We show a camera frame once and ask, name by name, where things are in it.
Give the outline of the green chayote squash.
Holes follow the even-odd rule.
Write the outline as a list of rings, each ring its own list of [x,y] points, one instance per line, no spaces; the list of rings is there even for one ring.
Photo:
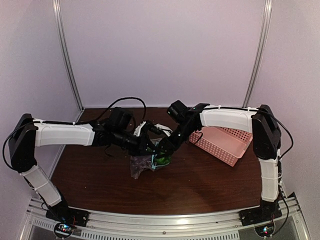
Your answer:
[[[172,161],[172,157],[171,156],[164,156],[164,157],[154,157],[152,159],[152,164],[154,168],[160,168],[160,167],[164,167],[167,166],[171,163]]]

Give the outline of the clear zip top bag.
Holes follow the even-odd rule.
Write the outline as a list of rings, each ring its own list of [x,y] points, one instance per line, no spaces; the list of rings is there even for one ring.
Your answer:
[[[157,155],[137,155],[131,151],[129,155],[130,175],[135,180],[137,180],[144,171],[154,172],[168,166],[172,162],[171,156],[157,158]]]

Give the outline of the dark red grape bunch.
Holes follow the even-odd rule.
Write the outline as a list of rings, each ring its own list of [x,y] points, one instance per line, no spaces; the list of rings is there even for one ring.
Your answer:
[[[141,173],[151,169],[151,157],[147,156],[131,156],[130,157],[130,175],[137,180]]]

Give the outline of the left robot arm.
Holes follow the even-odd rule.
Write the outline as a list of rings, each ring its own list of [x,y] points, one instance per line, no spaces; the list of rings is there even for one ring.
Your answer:
[[[134,133],[130,133],[127,126],[132,119],[133,113],[121,107],[114,108],[104,120],[85,123],[43,121],[25,113],[8,137],[11,167],[34,187],[55,217],[67,222],[72,218],[72,211],[38,165],[35,148],[49,145],[116,145],[132,156],[149,155],[151,141],[142,130],[146,124],[143,122]]]

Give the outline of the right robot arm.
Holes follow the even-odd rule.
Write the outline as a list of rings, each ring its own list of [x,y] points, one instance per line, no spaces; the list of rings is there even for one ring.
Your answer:
[[[199,103],[187,107],[180,100],[172,103],[167,113],[178,123],[177,128],[163,138],[158,147],[165,156],[172,155],[195,131],[203,127],[222,127],[252,134],[253,152],[259,160],[262,192],[256,210],[259,220],[266,221],[277,210],[281,183],[281,130],[268,105],[258,108],[213,106]]]

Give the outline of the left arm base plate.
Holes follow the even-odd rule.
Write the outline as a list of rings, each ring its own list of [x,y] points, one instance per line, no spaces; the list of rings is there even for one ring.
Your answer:
[[[52,219],[64,224],[76,227],[86,227],[89,218],[89,212],[86,210],[69,207],[67,203],[61,201],[54,206],[48,205],[45,216],[48,219]]]

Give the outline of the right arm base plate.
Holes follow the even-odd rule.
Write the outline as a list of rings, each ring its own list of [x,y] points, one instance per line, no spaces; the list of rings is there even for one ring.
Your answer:
[[[279,205],[274,209],[270,206],[258,206],[244,209],[239,212],[242,226],[257,225],[264,222],[270,223],[274,219],[280,218],[282,215]]]

